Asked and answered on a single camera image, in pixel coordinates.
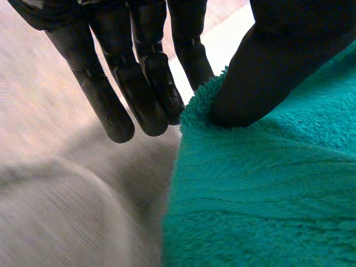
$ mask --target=robotic hand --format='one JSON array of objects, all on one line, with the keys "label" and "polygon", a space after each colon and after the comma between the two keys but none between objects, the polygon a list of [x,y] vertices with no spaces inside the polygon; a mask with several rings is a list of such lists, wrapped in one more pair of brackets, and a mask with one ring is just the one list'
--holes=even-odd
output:
[{"label": "robotic hand", "polygon": [[247,127],[356,40],[355,0],[250,0],[255,24],[230,62],[211,109],[222,127]]},{"label": "robotic hand", "polygon": [[[104,74],[90,28],[142,130],[159,136],[179,124],[184,103],[161,42],[166,0],[8,1],[33,28],[44,30],[66,59],[112,141],[129,141],[135,127]],[[193,90],[214,76],[200,42],[206,2],[168,0],[175,51]]]}]

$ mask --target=fluffy teal fabric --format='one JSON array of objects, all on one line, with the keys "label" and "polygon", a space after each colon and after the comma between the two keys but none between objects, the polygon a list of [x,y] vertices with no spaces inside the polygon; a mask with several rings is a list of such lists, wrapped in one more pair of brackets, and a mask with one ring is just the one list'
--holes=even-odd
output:
[{"label": "fluffy teal fabric", "polygon": [[165,266],[356,266],[356,42],[246,129],[208,121],[225,75],[181,117]]}]

